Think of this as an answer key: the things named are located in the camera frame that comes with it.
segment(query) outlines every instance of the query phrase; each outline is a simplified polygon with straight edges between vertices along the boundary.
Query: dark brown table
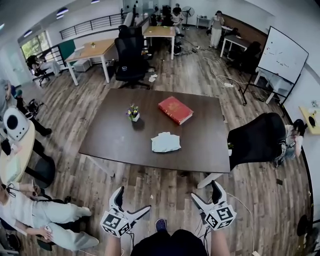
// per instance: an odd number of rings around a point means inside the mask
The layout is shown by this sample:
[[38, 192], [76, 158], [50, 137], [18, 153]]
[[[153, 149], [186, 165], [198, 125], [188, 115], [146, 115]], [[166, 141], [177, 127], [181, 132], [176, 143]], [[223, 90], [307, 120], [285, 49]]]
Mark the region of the dark brown table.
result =
[[[158, 108], [158, 103], [170, 96], [194, 111], [182, 125], [177, 125]], [[130, 104], [139, 107], [140, 119], [137, 122], [126, 116]], [[151, 138], [162, 132], [180, 136], [181, 148], [166, 153], [153, 152]], [[110, 89], [79, 153], [154, 168], [230, 172], [227, 134], [219, 99], [186, 93]]]

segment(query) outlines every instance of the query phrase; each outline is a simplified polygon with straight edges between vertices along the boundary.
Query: wooden floor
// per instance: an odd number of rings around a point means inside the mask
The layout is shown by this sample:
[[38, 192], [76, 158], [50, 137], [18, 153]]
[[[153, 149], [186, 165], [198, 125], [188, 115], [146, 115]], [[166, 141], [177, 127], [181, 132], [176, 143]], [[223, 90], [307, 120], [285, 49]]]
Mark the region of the wooden floor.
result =
[[[209, 45], [205, 30], [190, 29], [185, 34], [185, 38], [194, 45], [204, 48]], [[191, 50], [192, 46], [188, 42], [184, 41], [183, 45]], [[158, 78], [152, 83], [152, 89], [218, 97], [225, 116], [225, 136], [230, 130], [248, 123], [262, 113], [282, 114], [273, 100], [267, 105], [256, 100], [251, 93], [246, 94], [248, 104], [243, 106], [238, 85], [235, 88], [224, 88], [213, 76], [203, 57], [212, 59], [216, 56], [220, 60], [220, 63], [212, 65], [216, 75], [231, 76], [240, 82], [247, 82], [248, 77], [239, 76], [235, 70], [227, 70], [225, 59], [220, 59], [219, 55], [217, 50], [199, 51], [175, 56], [174, 60], [170, 60], [170, 54], [163, 47], [151, 61], [158, 74]], [[135, 243], [155, 232], [155, 221], [158, 218], [167, 219], [170, 233], [177, 229], [195, 232], [200, 215], [191, 201], [190, 192], [198, 193], [204, 200], [209, 199], [212, 190], [209, 186], [196, 189], [197, 183], [206, 176], [205, 173], [192, 172], [181, 176], [179, 171], [106, 161], [109, 168], [115, 170], [115, 177], [110, 178], [78, 153], [86, 131], [108, 90], [122, 84], [113, 77], [111, 83], [106, 85], [101, 66], [94, 66], [78, 76], [78, 87], [74, 86], [69, 72], [65, 71], [61, 77], [45, 84], [43, 89], [36, 86], [24, 88], [23, 95], [27, 99], [39, 95], [38, 98], [46, 106], [41, 107], [37, 117], [44, 126], [53, 130], [50, 138], [36, 135], [45, 145], [46, 154], [53, 157], [56, 163], [56, 177], [48, 188], [48, 193], [59, 199], [70, 195], [72, 203], [89, 207], [93, 212], [83, 229], [98, 238], [100, 244], [86, 251], [96, 256], [104, 255], [107, 238], [99, 222], [104, 211], [109, 209], [109, 197], [120, 186], [125, 186], [125, 210], [133, 211], [152, 205], [150, 214], [133, 228]], [[264, 92], [253, 88], [251, 90], [256, 91], [256, 97], [268, 97]], [[37, 155], [32, 155], [29, 165], [33, 167], [37, 159]], [[283, 185], [278, 185], [276, 179], [282, 180]], [[25, 174], [23, 181], [29, 180], [30, 177]], [[295, 255], [298, 247], [297, 223], [303, 214], [310, 212], [309, 185], [302, 156], [286, 161], [278, 169], [271, 163], [241, 164], [217, 181], [226, 192], [238, 197], [252, 212], [254, 250], [262, 256]], [[236, 220], [224, 230], [231, 255], [249, 256], [253, 248], [250, 214], [234, 198], [228, 196], [228, 202], [237, 212]], [[53, 252], [47, 252], [39, 248], [35, 237], [20, 237], [23, 245], [21, 255], [87, 255], [58, 246], [53, 247]], [[129, 256], [132, 244], [128, 235], [123, 236], [121, 245], [125, 250], [124, 255]]]

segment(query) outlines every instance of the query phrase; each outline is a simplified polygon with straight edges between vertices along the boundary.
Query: railing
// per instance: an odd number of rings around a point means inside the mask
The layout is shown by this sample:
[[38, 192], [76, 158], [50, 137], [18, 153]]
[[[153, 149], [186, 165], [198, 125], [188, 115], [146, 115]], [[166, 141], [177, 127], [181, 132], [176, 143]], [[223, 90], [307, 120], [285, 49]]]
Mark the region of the railing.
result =
[[65, 60], [62, 58], [59, 45], [55, 45], [49, 49], [44, 50], [43, 52], [37, 54], [37, 57], [39, 59], [45, 59], [46, 61], [56, 61], [60, 65], [61, 70], [67, 66]]
[[127, 12], [118, 13], [114, 15], [109, 15], [105, 17], [100, 17], [96, 19], [92, 19], [69, 28], [66, 28], [60, 31], [62, 40], [70, 37], [74, 37], [78, 34], [87, 31], [93, 31], [104, 27], [111, 27], [115, 25], [122, 25], [127, 16]]

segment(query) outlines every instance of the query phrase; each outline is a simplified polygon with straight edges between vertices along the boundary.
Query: whiteboard stand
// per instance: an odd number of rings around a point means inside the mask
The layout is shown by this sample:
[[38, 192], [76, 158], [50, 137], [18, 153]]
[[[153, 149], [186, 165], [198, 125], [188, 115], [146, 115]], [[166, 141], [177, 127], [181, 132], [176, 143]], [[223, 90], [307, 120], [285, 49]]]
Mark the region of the whiteboard stand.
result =
[[282, 111], [284, 111], [284, 103], [296, 86], [308, 56], [309, 53], [299, 44], [276, 28], [270, 26], [268, 37], [257, 67], [284, 79], [288, 83], [292, 84], [292, 87], [287, 95], [283, 95], [273, 91], [272, 88], [261, 87], [252, 83], [254, 76], [252, 74], [245, 89], [242, 90], [241, 87], [239, 88], [239, 92], [243, 97], [243, 106], [247, 105], [245, 93], [248, 90], [248, 87], [254, 86], [283, 97], [284, 100], [279, 105], [282, 107]]

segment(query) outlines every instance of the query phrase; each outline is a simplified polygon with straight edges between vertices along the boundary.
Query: fan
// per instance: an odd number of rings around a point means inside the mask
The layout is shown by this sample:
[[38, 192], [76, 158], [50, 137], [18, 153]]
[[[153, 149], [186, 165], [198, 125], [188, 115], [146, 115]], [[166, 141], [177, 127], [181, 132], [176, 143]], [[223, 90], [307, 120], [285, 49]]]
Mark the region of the fan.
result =
[[182, 15], [186, 17], [186, 22], [184, 24], [185, 26], [188, 26], [188, 17], [192, 17], [194, 14], [195, 14], [195, 10], [192, 7], [190, 6], [183, 7]]

